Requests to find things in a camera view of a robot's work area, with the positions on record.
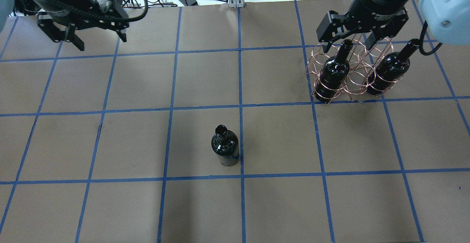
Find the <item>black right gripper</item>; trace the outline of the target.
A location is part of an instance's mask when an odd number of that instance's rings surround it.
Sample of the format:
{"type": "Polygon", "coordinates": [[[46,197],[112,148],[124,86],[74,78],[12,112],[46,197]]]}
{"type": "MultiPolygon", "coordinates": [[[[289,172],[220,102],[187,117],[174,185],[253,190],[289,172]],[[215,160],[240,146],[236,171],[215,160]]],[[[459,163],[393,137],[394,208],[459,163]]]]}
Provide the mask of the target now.
{"type": "Polygon", "coordinates": [[[318,41],[329,49],[336,41],[354,34],[370,33],[369,51],[385,37],[393,38],[409,17],[408,0],[352,0],[348,11],[339,14],[330,10],[316,29],[318,41]]]}

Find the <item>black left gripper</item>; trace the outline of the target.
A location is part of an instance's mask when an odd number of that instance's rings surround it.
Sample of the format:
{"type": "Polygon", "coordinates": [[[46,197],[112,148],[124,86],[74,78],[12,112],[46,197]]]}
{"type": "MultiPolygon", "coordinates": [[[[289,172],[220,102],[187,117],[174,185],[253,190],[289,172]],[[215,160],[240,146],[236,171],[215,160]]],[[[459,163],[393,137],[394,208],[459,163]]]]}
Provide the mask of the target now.
{"type": "Polygon", "coordinates": [[[110,16],[121,19],[128,18],[122,8],[122,0],[34,0],[56,23],[65,26],[64,41],[71,43],[84,51],[84,42],[75,33],[76,29],[98,27],[115,31],[122,42],[127,42],[126,29],[128,23],[106,22],[74,12],[72,9],[94,14],[96,16],[110,16]]]}

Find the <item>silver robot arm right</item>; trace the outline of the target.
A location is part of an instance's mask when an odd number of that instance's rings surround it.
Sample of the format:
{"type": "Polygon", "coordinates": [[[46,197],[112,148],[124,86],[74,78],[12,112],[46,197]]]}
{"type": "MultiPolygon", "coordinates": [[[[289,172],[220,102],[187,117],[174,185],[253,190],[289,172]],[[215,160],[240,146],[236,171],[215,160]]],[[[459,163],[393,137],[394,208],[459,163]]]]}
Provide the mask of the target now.
{"type": "MultiPolygon", "coordinates": [[[[369,33],[365,41],[371,49],[378,41],[396,37],[408,21],[409,0],[352,0],[348,11],[328,11],[316,29],[324,52],[332,44],[354,34],[369,33]]],[[[469,0],[419,0],[421,15],[440,43],[469,44],[469,0]]]]}

